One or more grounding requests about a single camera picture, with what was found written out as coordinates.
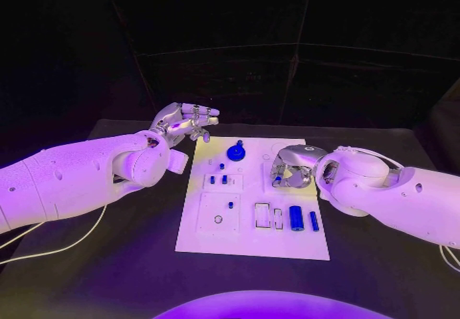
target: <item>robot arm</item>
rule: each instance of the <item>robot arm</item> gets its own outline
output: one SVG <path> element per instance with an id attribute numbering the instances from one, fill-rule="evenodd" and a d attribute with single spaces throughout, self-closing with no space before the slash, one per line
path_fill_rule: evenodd
<path id="1" fill-rule="evenodd" d="M 352 216 L 371 214 L 387 226 L 431 243 L 460 247 L 460 177 L 415 167 L 391 169 L 381 154 L 339 147 L 327 152 L 289 146 L 273 164 L 274 187 L 306 187 L 315 177 L 320 198 Z M 284 169 L 293 172 L 283 179 Z"/>
<path id="2" fill-rule="evenodd" d="M 196 140 L 219 111 L 172 103 L 149 130 L 42 150 L 0 169 L 0 233 L 81 215 L 153 186 L 166 169 L 182 173 L 188 155 L 170 150 L 185 134 Z"/>

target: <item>robotic hand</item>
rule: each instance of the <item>robotic hand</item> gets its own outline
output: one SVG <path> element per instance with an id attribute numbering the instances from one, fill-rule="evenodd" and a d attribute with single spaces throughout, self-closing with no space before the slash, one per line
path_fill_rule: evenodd
<path id="1" fill-rule="evenodd" d="M 188 155 L 170 150 L 185 134 L 196 140 L 219 111 L 172 103 L 149 130 L 42 150 L 0 169 L 0 233 L 81 215 L 153 186 L 166 169 L 182 173 Z"/>
<path id="2" fill-rule="evenodd" d="M 391 169 L 382 158 L 394 164 Z M 284 170 L 293 175 L 283 178 Z M 327 153 L 287 146 L 273 163 L 274 187 L 307 187 L 352 216 L 371 214 L 387 226 L 443 246 L 460 248 L 460 177 L 402 165 L 361 148 Z"/>

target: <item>small blue piece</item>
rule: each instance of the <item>small blue piece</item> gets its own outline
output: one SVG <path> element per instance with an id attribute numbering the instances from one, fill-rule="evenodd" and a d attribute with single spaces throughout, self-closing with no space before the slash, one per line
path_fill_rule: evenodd
<path id="1" fill-rule="evenodd" d="M 300 206 L 290 207 L 290 229 L 293 231 L 303 231 L 304 230 L 304 219 L 302 217 Z"/>
<path id="2" fill-rule="evenodd" d="M 312 218 L 312 226 L 313 226 L 313 231 L 319 231 L 319 220 L 316 219 L 316 212 L 310 212 L 310 218 Z"/>
<path id="3" fill-rule="evenodd" d="M 242 141 L 240 140 L 237 142 L 237 145 L 234 145 L 228 149 L 228 158 L 231 161 L 241 161 L 247 155 L 247 151 L 242 148 Z"/>

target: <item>white board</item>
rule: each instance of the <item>white board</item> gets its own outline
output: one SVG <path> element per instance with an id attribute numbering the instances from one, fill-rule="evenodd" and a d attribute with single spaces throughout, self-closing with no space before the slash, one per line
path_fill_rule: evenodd
<path id="1" fill-rule="evenodd" d="M 231 161 L 227 151 L 238 140 L 244 142 L 247 155 L 241 161 Z M 278 150 L 297 144 L 304 144 L 304 140 L 212 137 L 208 144 L 202 140 L 196 142 L 176 251 L 330 260 L 316 186 L 271 187 L 270 168 Z M 257 203 L 270 204 L 273 226 L 268 229 L 255 227 Z M 303 231 L 290 229 L 290 206 L 294 205 L 302 207 Z M 274 209 L 281 210 L 283 229 L 276 229 L 280 216 L 274 215 Z M 312 211 L 320 228 L 316 232 Z"/>

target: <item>table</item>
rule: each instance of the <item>table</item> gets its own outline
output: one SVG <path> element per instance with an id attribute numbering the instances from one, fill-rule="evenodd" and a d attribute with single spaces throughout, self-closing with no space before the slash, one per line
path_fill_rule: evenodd
<path id="1" fill-rule="evenodd" d="M 101 120 L 91 138 L 130 134 L 150 122 Z M 304 138 L 332 151 L 352 145 L 404 165 L 433 164 L 413 131 L 219 124 L 215 136 Z M 193 156 L 186 139 L 176 149 Z M 183 175 L 110 204 L 100 226 L 68 251 L 13 262 L 0 275 L 3 318 L 152 318 L 203 296 L 284 290 L 356 304 L 395 318 L 456 318 L 460 276 L 434 244 L 351 217 L 319 200 L 330 261 L 175 252 L 192 158 Z M 54 221 L 23 239 L 16 256 L 58 249 L 87 233 L 101 210 Z"/>

